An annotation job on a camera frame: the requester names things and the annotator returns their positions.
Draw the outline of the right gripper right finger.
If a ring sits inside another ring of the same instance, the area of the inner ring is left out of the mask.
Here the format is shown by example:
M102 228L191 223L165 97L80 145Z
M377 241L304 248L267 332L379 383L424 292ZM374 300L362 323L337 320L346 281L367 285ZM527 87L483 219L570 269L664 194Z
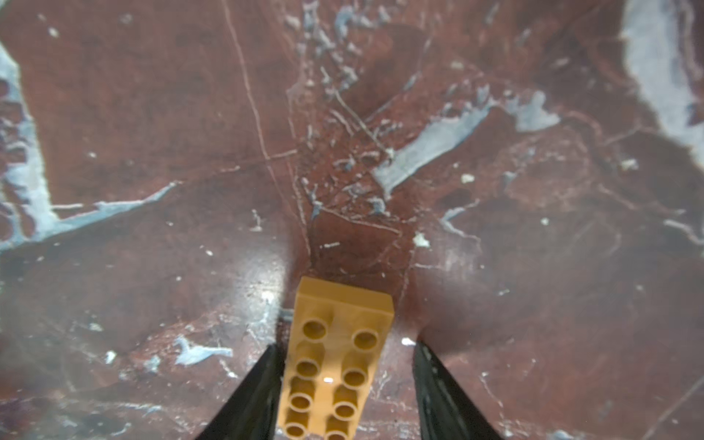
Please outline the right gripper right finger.
M423 440L501 440L441 359L418 340L412 374Z

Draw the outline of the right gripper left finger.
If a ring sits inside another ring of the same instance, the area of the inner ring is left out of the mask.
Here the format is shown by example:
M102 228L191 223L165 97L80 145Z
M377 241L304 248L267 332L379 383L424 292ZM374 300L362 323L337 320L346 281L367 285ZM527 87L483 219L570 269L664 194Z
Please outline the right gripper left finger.
M267 347L197 440L272 440L276 425L285 354L276 344Z

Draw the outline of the tan 2x4 lego brick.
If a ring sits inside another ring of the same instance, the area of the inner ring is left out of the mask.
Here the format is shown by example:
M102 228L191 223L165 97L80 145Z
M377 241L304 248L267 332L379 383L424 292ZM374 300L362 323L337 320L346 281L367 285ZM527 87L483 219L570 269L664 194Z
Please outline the tan 2x4 lego brick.
M355 436L393 320L387 293L302 278L280 394L284 436Z

